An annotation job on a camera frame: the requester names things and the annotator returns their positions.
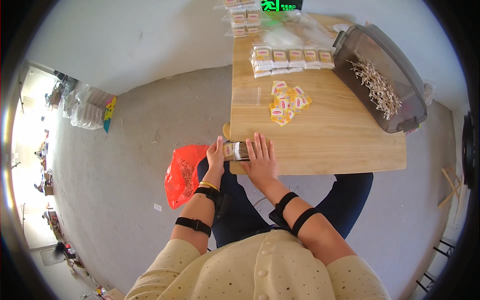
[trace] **exit sign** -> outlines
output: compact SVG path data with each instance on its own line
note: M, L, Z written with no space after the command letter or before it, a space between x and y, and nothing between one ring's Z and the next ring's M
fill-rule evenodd
M303 0L263 0L262 10L264 12L301 10L302 4Z

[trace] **hand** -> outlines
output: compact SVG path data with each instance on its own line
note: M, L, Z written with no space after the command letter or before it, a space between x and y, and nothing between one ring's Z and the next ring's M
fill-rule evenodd
M275 152L273 148L273 142L270 140L269 148L265 141L265 136L255 132L255 149L257 154L253 151L252 142L250 139L246 139L248 157L250 164L246 162L240 162L241 166L247 172L248 177L252 181L253 185L262 193L265 190L278 181L277 168L275 161Z
M223 155L223 137L219 136L216 143L213 143L207 150L208 170L219 172L220 175L225 172L223 162L225 156Z

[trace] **black wrist strap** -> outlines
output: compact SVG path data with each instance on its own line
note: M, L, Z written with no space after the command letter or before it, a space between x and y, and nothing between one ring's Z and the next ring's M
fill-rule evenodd
M195 231L201 231L205 233L206 235L208 235L208 237L210 237L210 235L212 234L212 229L207 224L205 224L200 220L188 219L181 216L177 219L177 221L175 222L175 225L190 227Z
M195 190L195 194L205 194L205 196L212 200L215 205L215 214L217 218L221 218L227 213L228 208L230 207L231 197L227 194L221 194L214 188L204 188L199 187Z
M297 219L297 221L295 221L295 224L293 224L293 227L292 227L292 234L294 236L297 236L299 231L300 231L300 228L303 226L303 223L305 223L309 217L315 215L316 213L318 213L317 209L312 207L312 208L309 208L307 209L306 211L303 212L303 214L301 214L299 216L299 218Z
M285 196L283 196L282 200L280 200L279 203L275 205L275 213L283 218L283 210L285 209L285 206L292 200L293 198L298 197L297 194L294 192L289 192Z
M214 188L199 187L195 190L195 194L196 193L205 194L205 196L207 196L208 199L213 200L213 202L215 202L217 198L220 197L220 192Z

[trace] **dark blue pants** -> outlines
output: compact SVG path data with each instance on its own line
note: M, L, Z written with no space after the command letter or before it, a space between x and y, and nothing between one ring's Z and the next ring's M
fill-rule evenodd
M227 213L220 219L216 218L212 226L217 247L272 229L248 200L245 189L237 182L237 175L230 173L229 162L224 163L224 168L220 191L232 197L232 201ZM198 164L197 171L201 181L208 171L206 158ZM335 177L331 191L316 209L345 239L367 201L373 174L340 174Z

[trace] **gold bracelet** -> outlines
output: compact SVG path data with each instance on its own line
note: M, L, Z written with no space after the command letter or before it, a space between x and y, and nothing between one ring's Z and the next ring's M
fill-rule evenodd
M215 185L207 182L207 181L201 181L199 184L204 184L204 185L208 185L209 187L211 187L212 189L216 189L218 192L220 191Z

